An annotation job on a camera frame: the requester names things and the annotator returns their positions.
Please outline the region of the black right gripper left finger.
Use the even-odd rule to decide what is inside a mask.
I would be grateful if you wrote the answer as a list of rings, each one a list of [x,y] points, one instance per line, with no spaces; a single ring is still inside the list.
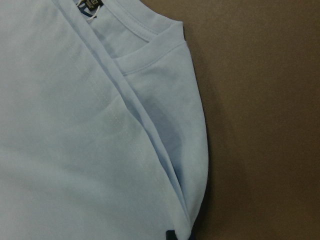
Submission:
[[[166,240],[178,240],[175,230],[167,230],[165,233]]]

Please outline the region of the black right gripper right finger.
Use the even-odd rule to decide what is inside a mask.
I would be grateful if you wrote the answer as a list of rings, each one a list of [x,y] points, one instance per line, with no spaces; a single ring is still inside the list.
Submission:
[[[195,236],[192,234],[190,237],[189,237],[189,240],[196,240]]]

